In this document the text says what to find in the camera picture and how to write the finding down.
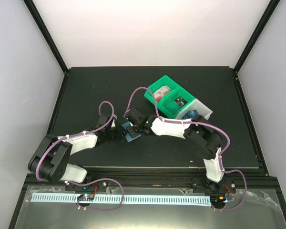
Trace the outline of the blue leather card holder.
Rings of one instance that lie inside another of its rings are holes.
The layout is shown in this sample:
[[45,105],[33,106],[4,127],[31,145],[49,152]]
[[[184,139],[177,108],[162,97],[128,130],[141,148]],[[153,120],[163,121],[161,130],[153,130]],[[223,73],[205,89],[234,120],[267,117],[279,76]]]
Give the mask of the blue leather card holder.
[[133,124],[130,122],[126,122],[122,124],[122,128],[126,131],[125,138],[127,142],[131,142],[139,137],[141,137],[141,134],[134,131]]

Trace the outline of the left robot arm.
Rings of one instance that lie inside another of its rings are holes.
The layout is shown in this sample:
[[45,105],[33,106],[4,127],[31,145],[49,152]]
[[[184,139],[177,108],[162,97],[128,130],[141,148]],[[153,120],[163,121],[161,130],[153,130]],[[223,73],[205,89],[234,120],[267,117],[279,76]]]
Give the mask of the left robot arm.
[[46,135],[28,162],[28,170],[38,175],[39,180],[71,181],[81,190],[90,189],[92,177],[87,175],[84,167],[70,164],[70,156],[126,136],[126,130],[117,122],[116,116],[100,116],[95,128],[96,132],[88,130],[59,137]]

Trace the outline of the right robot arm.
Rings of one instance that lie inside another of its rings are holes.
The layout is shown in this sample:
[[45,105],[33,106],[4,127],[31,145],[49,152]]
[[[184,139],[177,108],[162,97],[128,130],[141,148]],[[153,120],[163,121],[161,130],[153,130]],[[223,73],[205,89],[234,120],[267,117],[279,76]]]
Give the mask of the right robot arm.
[[203,159],[206,168],[206,184],[200,188],[219,192],[225,186],[222,179],[225,170],[220,156],[222,137],[203,116],[183,120],[158,118],[155,115],[147,117],[132,108],[126,111],[124,117],[130,122],[127,131],[132,138],[139,134],[165,135],[191,143],[191,150]]

